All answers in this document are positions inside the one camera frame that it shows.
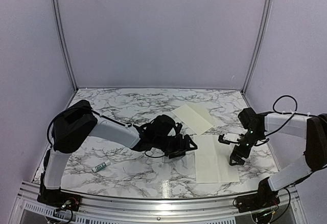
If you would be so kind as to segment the white letter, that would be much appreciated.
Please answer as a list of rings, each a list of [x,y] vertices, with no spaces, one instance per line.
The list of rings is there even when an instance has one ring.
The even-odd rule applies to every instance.
[[[194,151],[198,184],[240,181],[237,167],[229,164],[230,145],[220,143],[217,135],[194,135],[193,141],[198,146]]]

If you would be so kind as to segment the cream paper envelope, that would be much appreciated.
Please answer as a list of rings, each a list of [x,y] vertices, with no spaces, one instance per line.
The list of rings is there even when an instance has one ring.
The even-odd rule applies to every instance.
[[[186,103],[172,110],[172,113],[196,135],[202,135],[215,126],[214,119],[201,104]]]

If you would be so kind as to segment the green white glue stick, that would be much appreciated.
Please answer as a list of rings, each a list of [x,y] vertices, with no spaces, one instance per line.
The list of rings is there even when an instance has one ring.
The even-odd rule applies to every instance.
[[[105,161],[105,162],[102,162],[100,163],[99,165],[95,166],[92,168],[92,171],[93,172],[99,172],[103,169],[105,169],[107,166],[111,165],[111,162],[110,161]]]

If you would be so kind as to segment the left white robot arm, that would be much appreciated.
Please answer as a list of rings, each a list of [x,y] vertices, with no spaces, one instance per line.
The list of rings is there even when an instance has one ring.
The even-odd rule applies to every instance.
[[[63,204],[64,194],[59,189],[68,158],[87,137],[105,139],[138,152],[156,148],[172,159],[198,148],[181,129],[182,124],[167,115],[159,115],[141,126],[122,123],[93,110],[87,100],[81,100],[55,116],[47,128],[51,147],[44,158],[41,175],[46,188],[44,197],[53,206]]]

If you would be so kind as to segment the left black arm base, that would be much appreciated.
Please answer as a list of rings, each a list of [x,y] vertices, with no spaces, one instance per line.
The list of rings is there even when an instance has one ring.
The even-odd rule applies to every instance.
[[[44,185],[44,176],[43,172],[40,177],[40,188],[37,201],[39,203],[56,207],[58,209],[68,209],[72,211],[78,211],[81,203],[81,196],[77,194],[63,192],[61,188],[59,189],[48,189]]]

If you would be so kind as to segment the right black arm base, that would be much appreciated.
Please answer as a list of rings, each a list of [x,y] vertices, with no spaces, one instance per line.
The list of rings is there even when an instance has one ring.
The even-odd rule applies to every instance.
[[[233,205],[240,213],[256,211],[280,204],[278,191],[273,191],[268,183],[268,177],[259,182],[256,193],[238,196]]]

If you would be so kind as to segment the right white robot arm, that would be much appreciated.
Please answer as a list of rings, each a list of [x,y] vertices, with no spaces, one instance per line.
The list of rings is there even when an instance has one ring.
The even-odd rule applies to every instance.
[[[263,146],[269,140],[276,142],[274,152],[282,159],[286,158],[285,149],[291,151],[296,140],[300,148],[291,153],[291,158],[284,161],[283,168],[259,183],[260,190],[253,196],[253,203],[265,207],[273,199],[273,192],[303,181],[314,172],[326,168],[326,114],[301,114],[296,111],[278,113],[268,111],[256,113],[252,108],[245,108],[238,115],[245,132],[224,134],[220,143],[233,144],[229,157],[230,165],[243,165],[245,159],[255,147]]]

